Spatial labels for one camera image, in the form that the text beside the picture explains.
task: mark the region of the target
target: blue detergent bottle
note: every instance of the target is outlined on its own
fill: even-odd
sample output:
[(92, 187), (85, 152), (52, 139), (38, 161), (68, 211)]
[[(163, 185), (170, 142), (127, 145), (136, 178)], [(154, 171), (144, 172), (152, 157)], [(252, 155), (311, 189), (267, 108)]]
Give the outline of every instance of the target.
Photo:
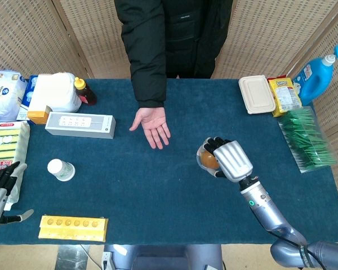
[(332, 80), (333, 63), (336, 58), (338, 58), (338, 45), (334, 47), (333, 55), (309, 61), (293, 79), (294, 89), (297, 91), (303, 106), (308, 105), (327, 89)]

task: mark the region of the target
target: blue label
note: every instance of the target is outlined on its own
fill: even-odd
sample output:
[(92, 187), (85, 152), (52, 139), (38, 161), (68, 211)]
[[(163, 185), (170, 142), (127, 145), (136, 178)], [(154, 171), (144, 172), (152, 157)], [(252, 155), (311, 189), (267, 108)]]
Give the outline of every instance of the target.
[(7, 89), (7, 88), (2, 89), (2, 94), (3, 95), (6, 95), (8, 93), (9, 93), (9, 89)]
[(293, 86), (294, 90), (297, 92), (298, 95), (301, 94), (301, 90), (304, 87), (304, 83), (306, 81), (306, 75), (304, 73), (304, 70), (302, 70), (297, 77), (294, 78), (293, 80)]

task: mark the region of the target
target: blue tablecloth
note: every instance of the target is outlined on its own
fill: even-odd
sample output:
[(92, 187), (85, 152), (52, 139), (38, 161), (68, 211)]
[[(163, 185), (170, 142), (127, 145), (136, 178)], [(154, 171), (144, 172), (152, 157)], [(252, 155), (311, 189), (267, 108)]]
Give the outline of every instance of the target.
[[(33, 126), (20, 201), (11, 213), (30, 208), (35, 213), (23, 223), (0, 226), (0, 244), (77, 244), (38, 239), (44, 214), (109, 218), (108, 243), (273, 242), (239, 186), (197, 165), (195, 153), (209, 136), (241, 144), (253, 174), (309, 241), (338, 241), (338, 193), (331, 169), (301, 174), (277, 119), (248, 115), (237, 80), (168, 80), (172, 138), (162, 151), (149, 147), (141, 128), (128, 130), (137, 109), (129, 80), (87, 83), (98, 103), (82, 105), (80, 112), (114, 115), (114, 139), (53, 136), (44, 126)], [(75, 165), (72, 180), (60, 182), (48, 173), (47, 163), (54, 158)]]

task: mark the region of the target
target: white food container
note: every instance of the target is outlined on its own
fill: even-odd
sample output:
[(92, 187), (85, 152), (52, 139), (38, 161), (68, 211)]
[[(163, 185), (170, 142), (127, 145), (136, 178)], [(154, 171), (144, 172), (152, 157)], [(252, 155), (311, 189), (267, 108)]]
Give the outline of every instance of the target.
[(269, 113), (275, 110), (275, 102), (264, 75), (240, 78), (239, 87), (249, 114)]

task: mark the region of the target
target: white device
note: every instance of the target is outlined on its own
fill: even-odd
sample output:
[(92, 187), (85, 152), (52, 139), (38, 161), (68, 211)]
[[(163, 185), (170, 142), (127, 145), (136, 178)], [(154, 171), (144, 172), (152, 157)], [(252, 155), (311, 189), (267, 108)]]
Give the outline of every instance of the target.
[(39, 74), (29, 111), (45, 111), (48, 106), (52, 111), (76, 112), (81, 101), (75, 93), (74, 78), (72, 73), (67, 72)]
[(52, 111), (45, 129), (53, 135), (112, 139), (115, 119), (112, 115)]

